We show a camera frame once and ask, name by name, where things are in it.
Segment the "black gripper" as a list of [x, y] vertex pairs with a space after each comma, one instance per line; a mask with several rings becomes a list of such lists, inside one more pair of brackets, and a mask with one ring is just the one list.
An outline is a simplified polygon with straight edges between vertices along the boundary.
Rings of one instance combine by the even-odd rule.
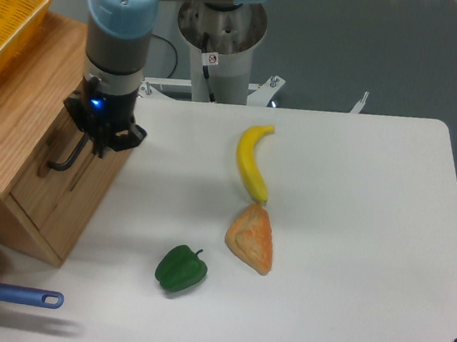
[[133, 123], [137, 90], [128, 94], [106, 94], [99, 91], [99, 80], [83, 79], [81, 90], [64, 100], [64, 107], [75, 126], [94, 140], [93, 154], [100, 158], [112, 150], [122, 152], [138, 147], [147, 136]]

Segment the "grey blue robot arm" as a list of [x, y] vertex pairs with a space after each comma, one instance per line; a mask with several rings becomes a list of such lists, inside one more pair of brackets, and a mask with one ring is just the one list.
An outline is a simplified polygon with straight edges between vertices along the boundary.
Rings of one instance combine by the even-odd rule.
[[[137, 147], [146, 133], [133, 116], [162, 0], [88, 0], [85, 64], [64, 104], [94, 155]], [[178, 27], [190, 47], [194, 100], [248, 101], [253, 49], [267, 30], [266, 0], [181, 2]]]

